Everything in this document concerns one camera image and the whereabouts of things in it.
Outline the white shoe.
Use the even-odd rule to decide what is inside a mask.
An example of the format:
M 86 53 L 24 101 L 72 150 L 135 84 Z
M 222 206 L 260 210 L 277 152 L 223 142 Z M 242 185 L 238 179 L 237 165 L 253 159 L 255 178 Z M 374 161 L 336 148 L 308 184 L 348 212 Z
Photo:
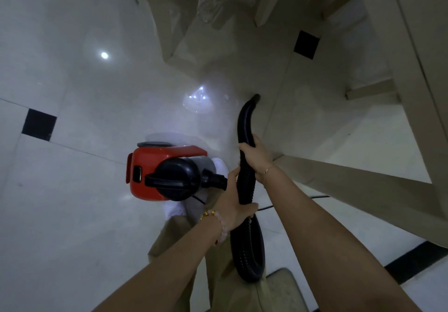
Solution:
M 168 200 L 165 201 L 163 208 L 166 221 L 170 220 L 173 217 L 188 217 L 184 201 Z
M 213 161 L 213 163 L 215 165 L 216 174 L 222 175 L 227 179 L 229 170 L 227 168 L 226 163 L 218 157 L 213 157 L 211 160 Z

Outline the beige trousers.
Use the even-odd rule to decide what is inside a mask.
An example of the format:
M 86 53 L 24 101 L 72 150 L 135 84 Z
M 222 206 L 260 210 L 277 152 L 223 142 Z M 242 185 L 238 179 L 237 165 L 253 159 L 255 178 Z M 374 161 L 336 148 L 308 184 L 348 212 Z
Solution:
M 203 205 L 193 198 L 184 201 L 188 217 L 173 217 L 165 222 L 148 253 L 149 262 L 161 256 L 199 220 Z M 230 240 L 211 247 L 205 254 L 210 309 L 208 312 L 272 312 L 267 275 L 256 283 L 243 281 L 235 269 Z

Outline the person's left hand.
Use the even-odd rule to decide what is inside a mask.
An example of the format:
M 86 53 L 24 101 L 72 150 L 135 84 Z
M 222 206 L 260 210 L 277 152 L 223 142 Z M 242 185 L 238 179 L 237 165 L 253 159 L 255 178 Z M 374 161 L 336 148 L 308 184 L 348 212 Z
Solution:
M 258 208 L 257 203 L 240 204 L 238 191 L 227 192 L 226 189 L 210 210 L 211 215 L 219 223 L 216 244 L 225 241 L 228 234 L 239 227 L 247 218 L 252 218 Z

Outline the cream wooden chair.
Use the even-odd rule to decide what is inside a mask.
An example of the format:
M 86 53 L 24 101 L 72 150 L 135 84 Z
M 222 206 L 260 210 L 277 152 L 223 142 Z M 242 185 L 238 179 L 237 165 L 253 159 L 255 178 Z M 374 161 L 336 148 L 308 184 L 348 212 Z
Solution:
M 321 21 L 328 20 L 331 16 L 340 12 L 351 1 L 353 0 L 332 0 L 330 3 L 324 3 L 321 9 L 318 9 L 318 19 Z M 254 16 L 256 27 L 261 27 L 267 22 L 277 2 L 278 0 L 259 0 Z M 356 89 L 347 90 L 345 92 L 345 98 L 346 100 L 355 100 L 395 91 L 395 83 L 389 78 Z

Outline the person's right hand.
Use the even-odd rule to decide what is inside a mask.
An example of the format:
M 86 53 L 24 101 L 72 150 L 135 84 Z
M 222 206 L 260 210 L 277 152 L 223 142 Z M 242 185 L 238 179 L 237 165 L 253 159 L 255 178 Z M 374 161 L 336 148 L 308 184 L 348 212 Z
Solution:
M 270 151 L 264 145 L 263 147 L 252 147 L 247 143 L 238 144 L 238 148 L 244 154 L 248 165 L 254 170 L 256 180 L 266 186 L 268 174 L 277 168 Z

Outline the grey mat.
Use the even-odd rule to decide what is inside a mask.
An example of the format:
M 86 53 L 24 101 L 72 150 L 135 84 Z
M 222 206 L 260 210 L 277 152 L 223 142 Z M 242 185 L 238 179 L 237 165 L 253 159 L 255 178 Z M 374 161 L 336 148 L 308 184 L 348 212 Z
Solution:
M 272 312 L 306 312 L 297 282 L 287 268 L 267 275 L 266 282 L 272 300 Z

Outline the person's left forearm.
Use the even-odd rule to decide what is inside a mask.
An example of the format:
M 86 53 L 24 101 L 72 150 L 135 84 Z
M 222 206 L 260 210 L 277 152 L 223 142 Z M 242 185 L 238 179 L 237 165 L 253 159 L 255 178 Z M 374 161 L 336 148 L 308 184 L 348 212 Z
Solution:
M 218 224 L 211 215 L 203 218 L 92 312 L 171 311 L 206 252 L 215 244 Z

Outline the person's right forearm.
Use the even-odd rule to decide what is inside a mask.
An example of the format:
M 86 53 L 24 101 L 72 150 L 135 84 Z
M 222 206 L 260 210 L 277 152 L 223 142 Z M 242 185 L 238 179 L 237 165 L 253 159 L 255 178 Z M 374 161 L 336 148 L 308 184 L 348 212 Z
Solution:
M 278 167 L 265 189 L 321 312 L 422 312 L 378 259 Z

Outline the red and black vacuum cleaner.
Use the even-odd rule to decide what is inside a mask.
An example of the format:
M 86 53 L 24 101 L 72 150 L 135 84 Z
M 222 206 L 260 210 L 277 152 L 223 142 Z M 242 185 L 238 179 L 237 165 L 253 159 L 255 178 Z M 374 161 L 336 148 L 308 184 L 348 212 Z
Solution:
M 198 146 L 145 141 L 128 155 L 126 184 L 140 200 L 180 202 L 203 189 L 226 190 L 227 178 Z

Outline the cream wooden table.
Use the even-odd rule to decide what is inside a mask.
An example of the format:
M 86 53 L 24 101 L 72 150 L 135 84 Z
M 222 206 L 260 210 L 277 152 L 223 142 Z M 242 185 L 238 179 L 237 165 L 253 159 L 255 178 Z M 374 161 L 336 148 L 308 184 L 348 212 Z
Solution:
M 448 0 L 309 0 L 265 138 L 288 175 L 448 248 Z M 395 92 L 346 100 L 391 78 Z

